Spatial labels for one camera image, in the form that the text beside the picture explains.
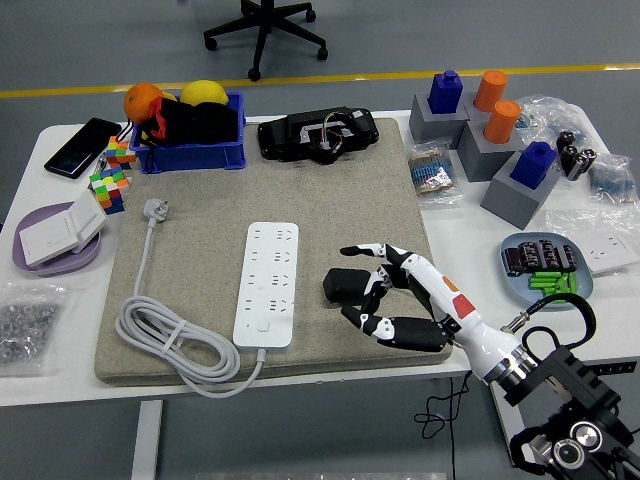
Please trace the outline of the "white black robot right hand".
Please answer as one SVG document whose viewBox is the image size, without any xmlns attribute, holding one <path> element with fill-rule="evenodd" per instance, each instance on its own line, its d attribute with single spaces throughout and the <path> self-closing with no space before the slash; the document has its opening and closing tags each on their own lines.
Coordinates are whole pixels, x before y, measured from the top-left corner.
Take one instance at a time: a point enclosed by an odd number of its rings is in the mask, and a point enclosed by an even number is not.
<svg viewBox="0 0 640 480">
<path fill-rule="evenodd" d="M 487 325 L 475 306 L 425 257 L 389 244 L 343 247 L 345 256 L 368 255 L 387 260 L 370 276 L 360 308 L 341 313 L 366 335 L 391 348 L 435 352 L 446 343 L 464 350 L 471 371 L 504 390 L 522 381 L 537 363 L 511 333 Z M 381 317 L 380 301 L 392 288 L 410 290 L 429 312 L 429 319 Z"/>
</svg>

